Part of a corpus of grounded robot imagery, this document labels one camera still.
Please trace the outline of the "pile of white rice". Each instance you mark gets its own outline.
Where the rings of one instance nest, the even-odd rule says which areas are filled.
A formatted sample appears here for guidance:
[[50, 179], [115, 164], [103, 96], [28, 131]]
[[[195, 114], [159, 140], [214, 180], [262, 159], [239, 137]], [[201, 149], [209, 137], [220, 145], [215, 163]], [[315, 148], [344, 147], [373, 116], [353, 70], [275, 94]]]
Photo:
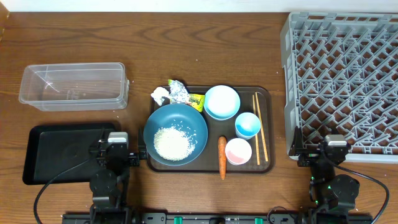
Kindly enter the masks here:
[[154, 134], [154, 148], [159, 156], [169, 161], [181, 161], [194, 150], [196, 134], [189, 134], [182, 121], [172, 123], [169, 127], [161, 127]]

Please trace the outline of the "dark blue bowl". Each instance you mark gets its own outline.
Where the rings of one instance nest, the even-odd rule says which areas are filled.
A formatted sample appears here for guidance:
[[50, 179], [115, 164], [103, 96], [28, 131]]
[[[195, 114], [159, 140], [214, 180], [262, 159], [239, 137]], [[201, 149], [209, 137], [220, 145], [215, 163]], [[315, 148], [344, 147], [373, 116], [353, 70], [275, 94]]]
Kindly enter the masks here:
[[[194, 140], [197, 141], [195, 150], [181, 161], [169, 161], [161, 158], [154, 148], [154, 134], [161, 127], [169, 127], [172, 123], [181, 121], [189, 134], [196, 134], [194, 137]], [[183, 104], [166, 105], [155, 110], [149, 116], [144, 128], [147, 152], [157, 162], [167, 166], [182, 166], [194, 161], [203, 152], [207, 140], [208, 128], [203, 116], [196, 109]]]

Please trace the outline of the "pink cup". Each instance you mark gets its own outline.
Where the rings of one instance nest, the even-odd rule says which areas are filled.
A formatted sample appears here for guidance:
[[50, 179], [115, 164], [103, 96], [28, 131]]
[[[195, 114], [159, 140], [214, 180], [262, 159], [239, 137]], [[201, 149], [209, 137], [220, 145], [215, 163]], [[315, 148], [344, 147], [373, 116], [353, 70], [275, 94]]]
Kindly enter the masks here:
[[227, 142], [226, 158], [232, 165], [238, 166], [247, 163], [252, 156], [250, 144], [241, 138], [234, 138]]

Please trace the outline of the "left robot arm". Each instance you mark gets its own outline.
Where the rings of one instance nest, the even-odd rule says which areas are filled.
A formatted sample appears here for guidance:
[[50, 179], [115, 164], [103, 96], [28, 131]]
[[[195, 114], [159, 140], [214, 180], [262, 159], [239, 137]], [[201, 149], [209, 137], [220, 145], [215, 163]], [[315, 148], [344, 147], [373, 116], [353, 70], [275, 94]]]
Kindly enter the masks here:
[[93, 205], [89, 224], [138, 224], [141, 216], [127, 205], [130, 168], [140, 165], [140, 155], [131, 153], [126, 132], [101, 130], [99, 138], [89, 146], [90, 156], [99, 171], [90, 178]]

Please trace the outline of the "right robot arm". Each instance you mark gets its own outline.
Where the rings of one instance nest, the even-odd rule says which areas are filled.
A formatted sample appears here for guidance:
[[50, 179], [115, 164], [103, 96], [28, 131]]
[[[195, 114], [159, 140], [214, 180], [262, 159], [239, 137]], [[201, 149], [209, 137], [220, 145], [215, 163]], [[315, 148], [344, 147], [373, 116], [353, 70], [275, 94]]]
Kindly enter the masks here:
[[316, 149], [305, 148], [300, 128], [294, 129], [288, 155], [298, 157], [299, 167], [310, 168], [310, 200], [316, 203], [315, 208], [298, 214], [297, 223], [348, 223], [360, 184], [349, 175], [336, 175], [335, 167], [345, 161], [349, 149], [343, 135], [337, 132], [324, 137]]

